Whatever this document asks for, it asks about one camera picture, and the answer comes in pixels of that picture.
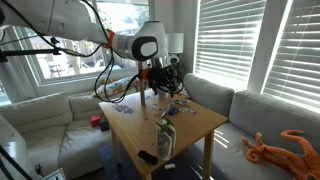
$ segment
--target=robotic arm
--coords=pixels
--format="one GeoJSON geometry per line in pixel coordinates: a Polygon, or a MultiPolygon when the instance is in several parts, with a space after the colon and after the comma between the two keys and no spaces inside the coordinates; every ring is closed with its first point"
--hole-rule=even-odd
{"type": "Polygon", "coordinates": [[[167,56],[165,31],[160,22],[146,22],[134,36],[113,35],[103,32],[79,0],[0,0],[0,30],[8,26],[29,27],[10,6],[43,34],[108,44],[121,57],[136,61],[167,56]]]}

